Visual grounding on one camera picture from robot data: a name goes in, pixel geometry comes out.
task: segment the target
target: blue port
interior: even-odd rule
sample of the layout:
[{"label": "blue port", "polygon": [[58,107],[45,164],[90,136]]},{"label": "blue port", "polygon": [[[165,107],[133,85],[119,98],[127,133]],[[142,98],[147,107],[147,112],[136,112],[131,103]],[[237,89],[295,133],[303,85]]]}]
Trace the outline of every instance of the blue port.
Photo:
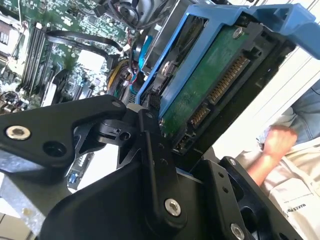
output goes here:
[{"label": "blue port", "polygon": [[72,173],[68,179],[68,182],[71,183],[71,184],[75,184],[78,180],[78,173]]}]

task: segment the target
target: person's arm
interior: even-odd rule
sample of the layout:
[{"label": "person's arm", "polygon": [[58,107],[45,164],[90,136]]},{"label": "person's arm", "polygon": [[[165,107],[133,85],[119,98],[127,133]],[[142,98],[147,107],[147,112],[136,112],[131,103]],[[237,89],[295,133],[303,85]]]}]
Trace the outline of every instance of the person's arm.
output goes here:
[{"label": "person's arm", "polygon": [[272,126],[266,137],[261,157],[248,169],[254,182],[261,186],[268,174],[279,164],[297,141],[297,134],[286,126]]}]

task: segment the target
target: silver screw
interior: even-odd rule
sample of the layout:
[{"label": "silver screw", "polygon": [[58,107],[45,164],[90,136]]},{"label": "silver screw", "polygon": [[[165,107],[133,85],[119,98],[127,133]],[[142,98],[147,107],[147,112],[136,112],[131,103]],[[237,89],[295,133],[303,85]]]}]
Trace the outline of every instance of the silver screw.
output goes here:
[{"label": "silver screw", "polygon": [[236,223],[231,223],[231,231],[233,235],[235,235],[236,239],[238,240],[244,240],[245,239],[245,234],[242,231],[242,229],[236,224]]},{"label": "silver screw", "polygon": [[234,39],[237,39],[237,38],[239,38],[239,37],[242,35],[243,32],[244,32],[244,29],[243,29],[242,27],[238,27],[238,28],[234,31],[234,33],[232,34],[232,37],[233,37]]},{"label": "silver screw", "polygon": [[231,163],[233,166],[237,165],[236,161],[233,160],[232,158],[230,158],[229,160],[230,160],[230,163]]},{"label": "silver screw", "polygon": [[178,217],[181,214],[181,207],[179,203],[172,198],[168,198],[167,200],[165,200],[164,206],[167,212],[172,216]]},{"label": "silver screw", "polygon": [[118,103],[118,102],[116,102],[116,101],[112,101],[112,105],[113,105],[113,106],[116,106],[117,108],[120,108],[120,107],[121,107],[120,103]]},{"label": "silver screw", "polygon": [[162,117],[161,120],[159,121],[159,126],[162,127],[165,123],[164,118]]},{"label": "silver screw", "polygon": [[10,126],[5,130],[5,134],[14,140],[26,140],[30,137],[31,132],[24,126]]},{"label": "silver screw", "polygon": [[167,71],[169,65],[170,65],[170,61],[167,61],[167,62],[164,64],[164,66],[163,66],[163,68],[162,68],[162,70],[161,70],[161,74],[162,74],[163,76],[165,76],[166,71]]}]

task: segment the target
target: blue wire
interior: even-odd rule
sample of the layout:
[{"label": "blue wire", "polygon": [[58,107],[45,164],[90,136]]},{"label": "blue wire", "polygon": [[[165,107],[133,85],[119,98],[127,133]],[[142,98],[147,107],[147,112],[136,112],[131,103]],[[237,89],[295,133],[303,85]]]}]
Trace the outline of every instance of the blue wire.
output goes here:
[{"label": "blue wire", "polygon": [[137,91],[135,91],[133,88],[132,88],[132,85],[130,86],[130,91],[133,93],[133,94],[137,94],[138,92]]},{"label": "blue wire", "polygon": [[153,40],[153,37],[148,35],[147,39],[145,40],[145,43],[143,44],[142,48],[141,48],[141,52],[140,52],[140,56],[139,56],[139,69],[142,69],[144,62],[145,62],[145,55],[148,51],[148,48],[151,44]]}]

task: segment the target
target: yellow wire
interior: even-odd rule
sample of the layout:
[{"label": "yellow wire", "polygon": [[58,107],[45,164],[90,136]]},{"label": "yellow wire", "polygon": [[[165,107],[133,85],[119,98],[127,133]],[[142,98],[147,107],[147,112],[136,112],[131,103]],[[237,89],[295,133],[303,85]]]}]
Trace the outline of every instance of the yellow wire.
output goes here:
[{"label": "yellow wire", "polygon": [[111,74],[110,78],[109,78],[109,83],[108,83],[108,89],[110,89],[112,83],[114,82],[119,70],[121,69],[122,65],[127,62],[128,60],[122,60],[121,62],[119,62],[119,64],[116,66],[116,68],[114,69],[113,73]]}]

